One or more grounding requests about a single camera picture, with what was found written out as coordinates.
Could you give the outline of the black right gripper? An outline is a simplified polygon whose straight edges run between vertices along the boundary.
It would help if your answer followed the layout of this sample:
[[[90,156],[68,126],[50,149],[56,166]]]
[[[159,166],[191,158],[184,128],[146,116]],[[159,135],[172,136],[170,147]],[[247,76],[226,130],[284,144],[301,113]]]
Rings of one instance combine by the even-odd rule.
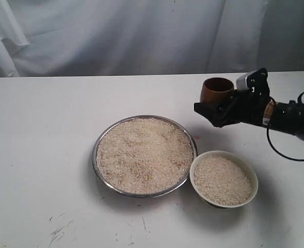
[[[245,91],[236,90],[224,101],[197,102],[194,111],[220,128],[235,123],[262,124],[263,111],[270,101],[270,89],[267,82],[266,68],[252,71],[252,88]]]

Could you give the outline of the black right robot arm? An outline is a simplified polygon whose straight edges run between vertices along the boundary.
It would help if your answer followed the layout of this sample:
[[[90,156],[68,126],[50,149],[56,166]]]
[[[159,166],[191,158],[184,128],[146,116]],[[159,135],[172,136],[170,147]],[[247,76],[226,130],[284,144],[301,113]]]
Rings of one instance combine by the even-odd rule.
[[[267,78],[262,68],[240,76],[236,83],[222,77],[206,79],[194,111],[217,128],[242,122],[304,137],[301,97],[289,103],[273,101]]]

